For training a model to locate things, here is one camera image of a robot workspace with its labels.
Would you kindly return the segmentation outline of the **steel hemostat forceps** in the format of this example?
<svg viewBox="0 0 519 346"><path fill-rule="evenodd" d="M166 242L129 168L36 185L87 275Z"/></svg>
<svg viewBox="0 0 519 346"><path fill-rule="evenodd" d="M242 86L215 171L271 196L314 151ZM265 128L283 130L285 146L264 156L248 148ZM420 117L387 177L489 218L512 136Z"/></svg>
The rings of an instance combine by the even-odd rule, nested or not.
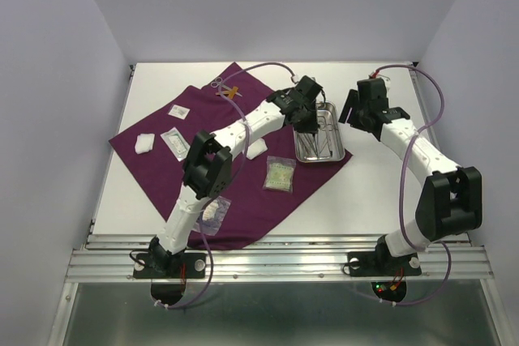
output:
<svg viewBox="0 0 519 346"><path fill-rule="evenodd" d="M308 143L309 148L311 149L311 153L318 158L320 156L320 147L319 147L319 136L318 134L310 134L308 135Z"/></svg>

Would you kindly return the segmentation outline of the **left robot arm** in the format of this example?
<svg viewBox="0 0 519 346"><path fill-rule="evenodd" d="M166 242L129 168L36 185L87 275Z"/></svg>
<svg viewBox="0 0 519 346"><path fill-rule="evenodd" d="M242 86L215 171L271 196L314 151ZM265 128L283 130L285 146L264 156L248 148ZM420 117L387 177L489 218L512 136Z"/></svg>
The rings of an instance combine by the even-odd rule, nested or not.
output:
<svg viewBox="0 0 519 346"><path fill-rule="evenodd" d="M316 99L323 93L314 79L304 76L293 87L271 93L236 122L195 135L184 160L174 209L148 247L155 270L162 276L172 276L179 270L192 228L206 206L230 185L233 162L239 154L247 153L249 145L284 126L303 134L318 131Z"/></svg>

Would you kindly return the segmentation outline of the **steel tweezers pair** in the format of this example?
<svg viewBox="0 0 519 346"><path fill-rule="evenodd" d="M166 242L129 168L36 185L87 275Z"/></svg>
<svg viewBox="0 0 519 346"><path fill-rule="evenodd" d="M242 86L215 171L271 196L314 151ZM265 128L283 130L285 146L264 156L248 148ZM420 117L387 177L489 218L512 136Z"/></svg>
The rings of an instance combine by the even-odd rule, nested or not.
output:
<svg viewBox="0 0 519 346"><path fill-rule="evenodd" d="M294 134L294 144L295 144L296 158L298 160L302 161L302 158L304 157L304 148L303 148L303 144L302 144L299 133Z"/></svg>

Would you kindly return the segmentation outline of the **steel instrument tray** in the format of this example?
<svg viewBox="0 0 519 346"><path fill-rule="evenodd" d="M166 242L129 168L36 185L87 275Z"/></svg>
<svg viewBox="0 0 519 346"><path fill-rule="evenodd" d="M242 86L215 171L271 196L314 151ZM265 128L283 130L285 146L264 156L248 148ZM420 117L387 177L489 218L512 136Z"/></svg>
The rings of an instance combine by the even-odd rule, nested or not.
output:
<svg viewBox="0 0 519 346"><path fill-rule="evenodd" d="M296 159L302 163L337 162L345 157L337 111L332 102L316 103L318 132L315 135L294 131Z"/></svg>

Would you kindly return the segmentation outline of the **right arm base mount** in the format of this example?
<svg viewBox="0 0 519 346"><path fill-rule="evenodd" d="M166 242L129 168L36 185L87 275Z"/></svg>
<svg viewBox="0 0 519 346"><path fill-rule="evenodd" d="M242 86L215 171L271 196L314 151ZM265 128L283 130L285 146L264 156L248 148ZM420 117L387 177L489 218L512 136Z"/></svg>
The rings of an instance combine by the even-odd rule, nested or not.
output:
<svg viewBox="0 0 519 346"><path fill-rule="evenodd" d="M420 276L422 269L415 252L393 257L386 237L380 237L371 251L353 251L342 265L343 274L351 277L375 277L371 288L382 302L400 305L407 293L407 276Z"/></svg>

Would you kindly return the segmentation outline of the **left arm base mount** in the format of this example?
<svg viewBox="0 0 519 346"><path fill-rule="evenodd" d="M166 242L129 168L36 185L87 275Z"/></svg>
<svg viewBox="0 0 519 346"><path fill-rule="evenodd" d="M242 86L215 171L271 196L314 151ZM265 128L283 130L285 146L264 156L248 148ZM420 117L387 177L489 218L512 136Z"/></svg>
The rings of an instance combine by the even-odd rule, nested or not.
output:
<svg viewBox="0 0 519 346"><path fill-rule="evenodd" d="M186 309L197 302L208 288L210 279L194 297L186 297L188 280L203 280L206 277L208 255L186 252L171 254L154 237L147 249L131 250L132 277L150 280L150 295L154 306L165 310Z"/></svg>

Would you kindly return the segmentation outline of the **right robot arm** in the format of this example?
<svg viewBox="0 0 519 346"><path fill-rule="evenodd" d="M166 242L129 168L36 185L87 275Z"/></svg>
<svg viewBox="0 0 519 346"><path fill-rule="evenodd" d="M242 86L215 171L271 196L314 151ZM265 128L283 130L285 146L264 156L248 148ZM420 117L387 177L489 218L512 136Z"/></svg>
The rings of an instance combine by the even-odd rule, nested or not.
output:
<svg viewBox="0 0 519 346"><path fill-rule="evenodd" d="M463 168L443 155L419 134L405 110L391 108L381 78L357 82L357 87L349 91L339 122L374 135L400 158L400 192L404 191L407 172L422 185L411 221L404 221L403 201L399 201L401 227L383 236L373 254L378 271L391 273L402 264L403 256L425 250L444 237L481 226L482 174L474 167Z"/></svg>

